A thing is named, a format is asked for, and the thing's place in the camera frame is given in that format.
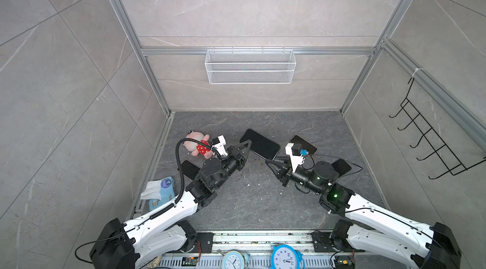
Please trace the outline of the black phone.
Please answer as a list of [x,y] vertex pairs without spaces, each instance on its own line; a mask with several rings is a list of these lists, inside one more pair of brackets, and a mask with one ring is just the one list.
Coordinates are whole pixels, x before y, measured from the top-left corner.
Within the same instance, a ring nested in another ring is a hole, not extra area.
[[240,143],[251,141],[251,151],[266,160],[274,160],[280,151],[280,145],[253,129],[247,129],[240,138]]

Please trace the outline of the black phone case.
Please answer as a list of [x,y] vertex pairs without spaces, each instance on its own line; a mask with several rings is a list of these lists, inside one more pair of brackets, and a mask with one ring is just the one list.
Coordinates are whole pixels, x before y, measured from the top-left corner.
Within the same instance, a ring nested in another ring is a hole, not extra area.
[[338,173],[339,177],[344,176],[352,170],[351,165],[343,159],[338,159],[334,161],[331,165],[333,169]]

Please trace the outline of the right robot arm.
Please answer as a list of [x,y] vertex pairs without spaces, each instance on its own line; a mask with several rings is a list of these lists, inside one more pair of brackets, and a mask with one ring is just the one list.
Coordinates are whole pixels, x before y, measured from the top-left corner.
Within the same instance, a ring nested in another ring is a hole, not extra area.
[[462,252],[452,230],[416,222],[370,202],[338,183],[351,167],[343,159],[319,161],[311,170],[292,166],[289,157],[267,160],[267,167],[287,186],[290,182],[319,195],[320,205],[342,217],[330,235],[340,252],[367,251],[409,268],[459,268]]

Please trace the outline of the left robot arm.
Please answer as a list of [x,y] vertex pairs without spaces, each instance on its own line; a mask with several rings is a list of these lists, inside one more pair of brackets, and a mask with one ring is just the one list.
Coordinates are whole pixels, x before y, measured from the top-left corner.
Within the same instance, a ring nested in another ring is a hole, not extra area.
[[217,191],[248,159],[251,141],[230,146],[207,160],[194,180],[161,207],[138,218],[108,222],[89,253],[94,268],[142,268],[167,252],[192,249],[197,233],[186,220],[209,205]]

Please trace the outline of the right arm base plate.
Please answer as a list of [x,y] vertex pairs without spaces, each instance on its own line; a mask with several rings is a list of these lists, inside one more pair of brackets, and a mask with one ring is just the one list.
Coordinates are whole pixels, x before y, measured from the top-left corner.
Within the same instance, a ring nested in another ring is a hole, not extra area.
[[316,253],[331,253],[339,251],[339,248],[334,244],[332,238],[333,233],[331,231],[324,232],[321,230],[315,230],[310,233],[311,242],[313,244],[314,251]]

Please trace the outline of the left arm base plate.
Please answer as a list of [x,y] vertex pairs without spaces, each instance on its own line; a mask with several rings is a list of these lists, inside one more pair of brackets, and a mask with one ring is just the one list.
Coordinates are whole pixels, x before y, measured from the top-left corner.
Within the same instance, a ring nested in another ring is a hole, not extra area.
[[212,232],[197,233],[195,238],[189,239],[189,243],[184,251],[188,253],[211,253],[214,236],[215,234]]

